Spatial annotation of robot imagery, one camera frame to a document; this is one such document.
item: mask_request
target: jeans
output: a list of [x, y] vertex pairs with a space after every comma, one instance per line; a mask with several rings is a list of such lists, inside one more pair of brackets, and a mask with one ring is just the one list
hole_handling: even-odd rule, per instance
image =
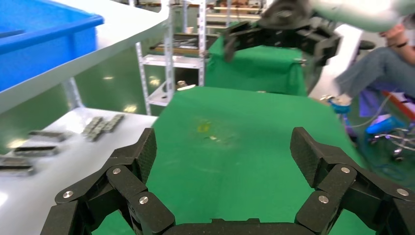
[[340, 94], [352, 98], [360, 95], [360, 116], [370, 117], [385, 99], [380, 91], [404, 92], [415, 97], [415, 66], [391, 48], [381, 47], [340, 74], [335, 82]]

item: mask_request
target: green table cover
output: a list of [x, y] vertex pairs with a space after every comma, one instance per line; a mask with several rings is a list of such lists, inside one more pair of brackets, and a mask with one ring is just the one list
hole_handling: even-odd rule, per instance
[[210, 47], [206, 86], [247, 91], [267, 91], [306, 96], [301, 51], [277, 47], [252, 47], [237, 51], [234, 59], [224, 60], [223, 38]]
[[[313, 192], [290, 154], [297, 126], [362, 163], [331, 108], [306, 97], [208, 87], [178, 92], [154, 124], [158, 152], [147, 186], [177, 224], [293, 222]], [[94, 233], [132, 234], [117, 212]], [[357, 234], [375, 232], [348, 211], [330, 233]]]

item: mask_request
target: silver screw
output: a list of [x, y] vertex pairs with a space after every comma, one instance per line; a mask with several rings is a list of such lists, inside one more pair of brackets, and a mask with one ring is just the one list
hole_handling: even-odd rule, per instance
[[350, 169], [346, 167], [342, 167], [342, 172], [344, 173], [350, 173]]
[[404, 189], [398, 188], [396, 191], [397, 191], [399, 194], [401, 194], [402, 196], [409, 196], [408, 191], [406, 191], [406, 190], [404, 190]]
[[63, 197], [64, 198], [70, 198], [72, 195], [73, 195], [72, 191], [67, 191], [67, 192], [64, 193]]
[[320, 196], [319, 201], [323, 202], [324, 204], [328, 203], [328, 198], [326, 196]]
[[148, 197], [141, 197], [139, 199], [140, 204], [146, 204], [148, 202]]
[[115, 168], [114, 170], [113, 170], [113, 174], [118, 174], [118, 173], [120, 173], [121, 172], [121, 169], [120, 168]]

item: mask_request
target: stain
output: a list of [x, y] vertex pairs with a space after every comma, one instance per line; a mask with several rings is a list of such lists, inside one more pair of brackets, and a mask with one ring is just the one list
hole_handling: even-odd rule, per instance
[[211, 122], [204, 122], [197, 127], [197, 132], [205, 133], [210, 130]]

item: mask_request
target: cable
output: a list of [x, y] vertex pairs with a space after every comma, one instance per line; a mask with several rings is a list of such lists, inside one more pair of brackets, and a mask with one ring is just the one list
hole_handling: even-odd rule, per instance
[[354, 126], [347, 126], [347, 127], [351, 127], [351, 128], [354, 128], [354, 127], [359, 127], [359, 126], [364, 126], [364, 125], [367, 125], [368, 123], [371, 123], [373, 120], [375, 120], [378, 116], [379, 116], [379, 114], [383, 111], [383, 108], [385, 107], [385, 105], [386, 105], [386, 103], [388, 102], [388, 100], [391, 98], [391, 96], [392, 96], [392, 93], [390, 93], [386, 98], [385, 98], [385, 100], [383, 100], [383, 102], [382, 102], [382, 104], [379, 106], [379, 108], [378, 108], [378, 110], [376, 111], [376, 113], [375, 113], [375, 115], [373, 115], [369, 120], [367, 120], [367, 121], [365, 121], [365, 122], [363, 122], [363, 123], [361, 123], [361, 124], [359, 124], [359, 125], [354, 125]]

